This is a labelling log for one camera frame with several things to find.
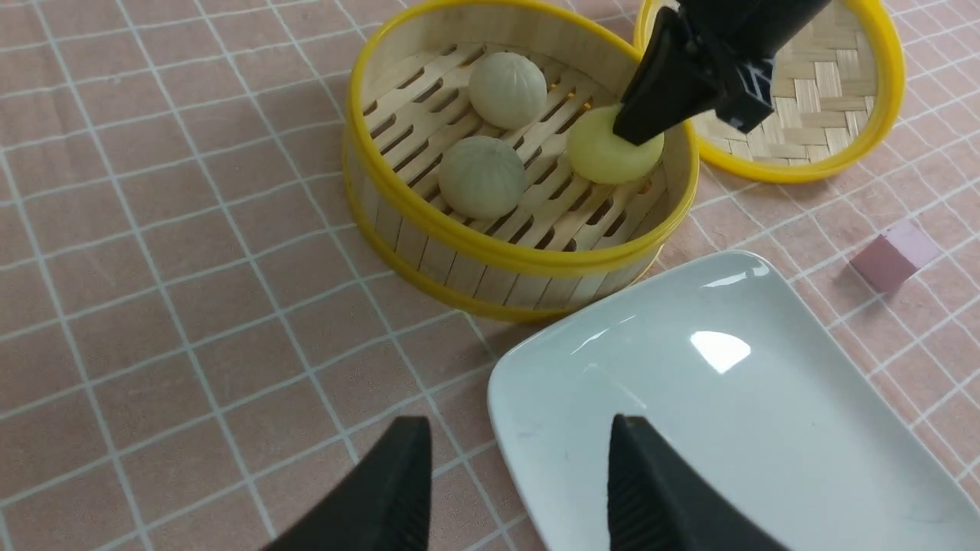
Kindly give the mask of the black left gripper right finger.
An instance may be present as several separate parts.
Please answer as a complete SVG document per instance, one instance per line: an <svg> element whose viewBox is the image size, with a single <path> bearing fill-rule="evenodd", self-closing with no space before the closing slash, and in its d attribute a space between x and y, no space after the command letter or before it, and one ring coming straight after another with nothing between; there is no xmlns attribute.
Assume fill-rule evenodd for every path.
<svg viewBox="0 0 980 551"><path fill-rule="evenodd" d="M615 415L608 456L612 550L784 550L708 484L644 416Z"/></svg>

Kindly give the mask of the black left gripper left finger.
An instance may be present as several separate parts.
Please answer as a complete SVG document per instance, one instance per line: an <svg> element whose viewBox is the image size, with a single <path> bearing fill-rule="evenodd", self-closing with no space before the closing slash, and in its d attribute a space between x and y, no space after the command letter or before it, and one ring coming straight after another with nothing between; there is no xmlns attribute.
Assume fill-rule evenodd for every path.
<svg viewBox="0 0 980 551"><path fill-rule="evenodd" d="M356 467L266 550L427 550L432 432L397 416Z"/></svg>

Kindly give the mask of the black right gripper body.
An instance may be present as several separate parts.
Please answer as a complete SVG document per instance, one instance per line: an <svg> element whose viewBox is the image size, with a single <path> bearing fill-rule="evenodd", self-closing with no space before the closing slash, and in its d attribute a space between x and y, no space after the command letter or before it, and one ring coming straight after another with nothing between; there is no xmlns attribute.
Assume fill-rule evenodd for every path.
<svg viewBox="0 0 980 551"><path fill-rule="evenodd" d="M827 1L679 1L683 51L721 96L737 69L771 60Z"/></svg>

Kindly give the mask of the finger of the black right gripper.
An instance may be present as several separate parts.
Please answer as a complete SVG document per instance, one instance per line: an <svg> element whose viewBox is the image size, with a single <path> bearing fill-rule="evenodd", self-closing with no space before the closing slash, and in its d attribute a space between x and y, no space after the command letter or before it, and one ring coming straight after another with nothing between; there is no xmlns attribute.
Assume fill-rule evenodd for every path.
<svg viewBox="0 0 980 551"><path fill-rule="evenodd" d="M775 111L774 69L774 58L737 59L725 63L720 70L721 92L715 105L715 116L742 135L749 135Z"/></svg>
<svg viewBox="0 0 980 551"><path fill-rule="evenodd" d="M639 67L622 97L613 133L643 145L706 112L720 98L717 66L686 7L661 7Z"/></svg>

